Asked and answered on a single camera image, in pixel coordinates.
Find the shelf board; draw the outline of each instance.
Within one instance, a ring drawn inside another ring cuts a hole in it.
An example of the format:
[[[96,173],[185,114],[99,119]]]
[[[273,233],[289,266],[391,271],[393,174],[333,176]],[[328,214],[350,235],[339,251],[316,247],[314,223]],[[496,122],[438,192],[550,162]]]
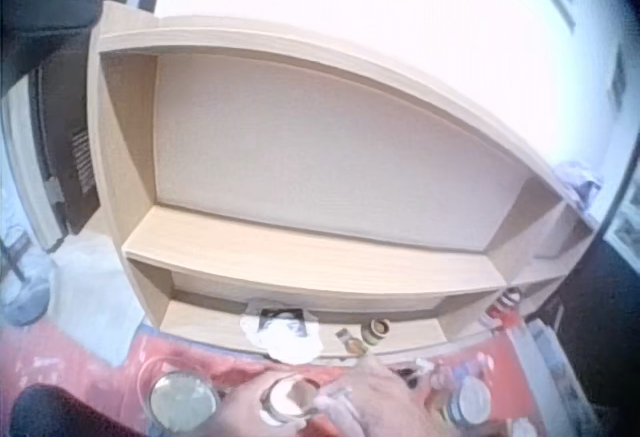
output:
[[[565,277],[571,269],[567,269],[566,262],[562,258],[533,259],[510,285],[529,285],[547,280]]]
[[[219,302],[208,299],[208,302]],[[211,308],[184,300],[171,300],[160,330],[183,339],[215,345],[225,349],[242,352],[265,354],[245,337],[240,328],[240,315],[244,305],[227,302],[221,308]],[[353,357],[336,337],[336,333],[344,328],[352,336],[360,338],[360,325],[351,323],[352,316],[345,315],[345,322],[331,314],[329,322],[324,322],[324,314],[314,312],[320,322],[320,339],[323,351],[320,357],[345,358]],[[418,318],[406,321],[392,320],[391,332],[374,348],[376,354],[393,354],[416,350],[431,345],[447,342],[438,320],[435,318]]]
[[[129,259],[212,283],[364,302],[506,285],[484,255],[317,235],[157,205],[132,232],[123,252]]]

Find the jar lid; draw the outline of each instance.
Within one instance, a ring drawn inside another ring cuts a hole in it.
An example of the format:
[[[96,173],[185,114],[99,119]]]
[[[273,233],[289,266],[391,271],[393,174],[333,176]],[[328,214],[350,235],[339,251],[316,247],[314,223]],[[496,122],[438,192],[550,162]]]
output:
[[[477,377],[467,376],[462,381],[458,398],[460,413],[470,425],[479,425],[491,413],[491,392],[489,387]]]

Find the black chair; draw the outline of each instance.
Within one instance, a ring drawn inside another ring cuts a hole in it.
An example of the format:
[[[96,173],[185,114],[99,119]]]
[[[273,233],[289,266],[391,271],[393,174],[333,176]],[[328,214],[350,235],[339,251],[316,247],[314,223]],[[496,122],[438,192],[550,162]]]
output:
[[[102,0],[1,0],[0,96],[101,14]]]

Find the shelf side panel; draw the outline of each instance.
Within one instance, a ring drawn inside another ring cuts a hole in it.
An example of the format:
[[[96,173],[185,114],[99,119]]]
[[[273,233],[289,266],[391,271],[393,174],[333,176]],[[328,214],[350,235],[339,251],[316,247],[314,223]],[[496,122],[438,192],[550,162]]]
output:
[[[121,245],[155,203],[153,108],[157,58],[97,52],[102,23],[92,33],[87,71],[89,139],[98,195],[111,239],[147,316],[162,321],[171,273],[131,265]]]
[[[537,177],[525,182],[487,249],[507,283],[533,260],[565,206],[562,198]]]

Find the black office chair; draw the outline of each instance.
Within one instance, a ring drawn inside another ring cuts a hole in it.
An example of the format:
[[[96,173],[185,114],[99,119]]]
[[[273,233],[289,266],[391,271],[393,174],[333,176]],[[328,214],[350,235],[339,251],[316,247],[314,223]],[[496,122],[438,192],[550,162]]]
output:
[[[88,32],[100,19],[102,0],[0,0],[0,97],[38,67],[68,39]],[[20,256],[0,236],[0,261],[14,272],[20,290],[1,306],[13,325],[28,325],[47,311],[50,285],[46,275],[25,275]]]
[[[101,14],[102,0],[1,0],[0,97]]]

